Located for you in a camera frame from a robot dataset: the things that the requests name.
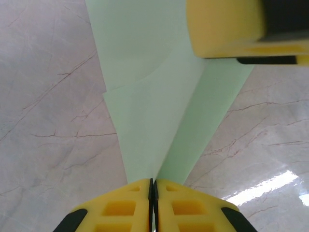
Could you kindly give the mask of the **light green paper sheet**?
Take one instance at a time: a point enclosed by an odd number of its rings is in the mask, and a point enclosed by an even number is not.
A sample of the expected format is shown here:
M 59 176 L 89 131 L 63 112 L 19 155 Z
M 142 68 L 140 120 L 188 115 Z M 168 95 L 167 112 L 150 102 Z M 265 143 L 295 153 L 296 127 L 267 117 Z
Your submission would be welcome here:
M 128 182 L 184 183 L 252 72 L 194 55 L 185 0 L 85 0 Z

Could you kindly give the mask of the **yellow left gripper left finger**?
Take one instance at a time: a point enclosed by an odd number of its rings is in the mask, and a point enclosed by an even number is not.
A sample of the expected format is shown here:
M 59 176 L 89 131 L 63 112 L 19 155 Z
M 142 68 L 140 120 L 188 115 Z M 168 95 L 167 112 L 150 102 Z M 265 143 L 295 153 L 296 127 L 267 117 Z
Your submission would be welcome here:
M 53 232 L 152 232 L 152 179 L 141 179 L 71 210 Z

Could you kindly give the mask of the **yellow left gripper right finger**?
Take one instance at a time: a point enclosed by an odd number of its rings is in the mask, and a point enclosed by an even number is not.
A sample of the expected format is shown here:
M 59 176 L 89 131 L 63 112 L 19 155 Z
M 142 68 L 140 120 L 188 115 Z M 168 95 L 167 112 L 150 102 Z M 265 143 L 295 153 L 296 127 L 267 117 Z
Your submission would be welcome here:
M 154 232 L 257 232 L 232 203 L 158 179 L 154 181 Z

